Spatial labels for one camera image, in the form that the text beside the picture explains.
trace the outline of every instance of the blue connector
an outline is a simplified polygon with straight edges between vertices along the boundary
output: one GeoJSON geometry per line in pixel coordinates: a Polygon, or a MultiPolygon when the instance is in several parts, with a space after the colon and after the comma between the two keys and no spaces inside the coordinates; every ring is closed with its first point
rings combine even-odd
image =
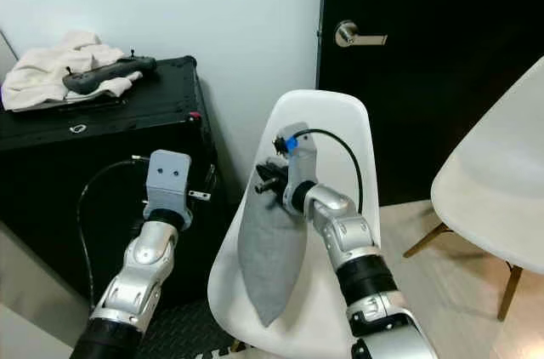
{"type": "Polygon", "coordinates": [[[297,138],[292,136],[288,140],[286,140],[286,148],[289,151],[289,153],[292,153],[295,149],[297,149],[298,141],[297,138]]]}

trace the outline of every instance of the white plastic chair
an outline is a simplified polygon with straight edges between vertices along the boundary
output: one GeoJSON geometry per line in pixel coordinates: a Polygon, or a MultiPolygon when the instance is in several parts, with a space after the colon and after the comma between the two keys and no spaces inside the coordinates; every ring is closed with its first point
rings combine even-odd
{"type": "MultiPolygon", "coordinates": [[[[276,156],[272,141],[281,128],[301,121],[310,128],[323,128],[337,134],[352,148],[363,175],[363,215],[379,244],[371,130],[366,109],[356,98],[316,90],[284,94],[270,114],[253,167],[266,157],[276,156]]],[[[357,202],[356,175],[349,155],[329,137],[315,135],[314,141],[318,180],[357,202]]],[[[313,227],[309,228],[303,266],[287,308],[268,328],[263,327],[247,297],[238,264],[238,230],[245,201],[246,195],[218,252],[208,282],[208,300],[218,324],[238,340],[285,358],[351,357],[349,350],[355,339],[346,319],[346,305],[325,246],[313,227]]]]}
{"type": "Polygon", "coordinates": [[[511,267],[498,319],[506,317],[523,268],[544,274],[544,58],[479,120],[434,178],[443,223],[410,257],[452,230],[511,267]]]}

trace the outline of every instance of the door handle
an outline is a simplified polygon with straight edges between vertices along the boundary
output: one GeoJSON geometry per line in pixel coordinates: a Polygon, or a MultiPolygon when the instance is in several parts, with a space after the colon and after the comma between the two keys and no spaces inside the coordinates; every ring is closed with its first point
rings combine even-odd
{"type": "Polygon", "coordinates": [[[338,23],[334,32],[334,41],[340,47],[350,46],[383,46],[388,40],[388,35],[383,36],[361,36],[359,28],[351,20],[338,23]]]}

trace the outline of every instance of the wooden chair leg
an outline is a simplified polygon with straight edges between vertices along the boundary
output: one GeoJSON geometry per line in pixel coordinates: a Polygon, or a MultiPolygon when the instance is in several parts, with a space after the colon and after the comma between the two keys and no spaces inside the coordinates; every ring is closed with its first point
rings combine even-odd
{"type": "Polygon", "coordinates": [[[519,278],[521,277],[521,271],[523,268],[515,265],[510,270],[510,278],[508,278],[507,290],[502,297],[501,309],[499,310],[499,315],[497,316],[499,321],[504,321],[504,318],[507,317],[508,308],[512,303],[513,295],[516,292],[516,287],[518,286],[519,278]]]}
{"type": "Polygon", "coordinates": [[[240,352],[244,349],[246,349],[246,345],[241,340],[235,339],[232,341],[232,345],[230,346],[231,352],[240,352]]]}
{"type": "Polygon", "coordinates": [[[430,231],[424,238],[422,238],[419,242],[417,242],[412,248],[407,250],[404,254],[402,254],[404,257],[409,258],[418,251],[421,251],[422,248],[425,248],[427,244],[429,244],[435,237],[439,236],[440,234],[451,231],[450,228],[445,225],[444,223],[440,223],[436,227],[433,228],[432,231],[430,231]]]}

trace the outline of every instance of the gray cloth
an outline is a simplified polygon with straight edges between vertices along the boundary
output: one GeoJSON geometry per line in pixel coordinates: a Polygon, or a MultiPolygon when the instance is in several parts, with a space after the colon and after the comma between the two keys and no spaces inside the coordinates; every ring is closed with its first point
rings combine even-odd
{"type": "Polygon", "coordinates": [[[257,194],[253,172],[238,233],[238,259],[247,295],[268,327],[285,310],[306,251],[306,222],[290,215],[272,191],[257,194]]]}

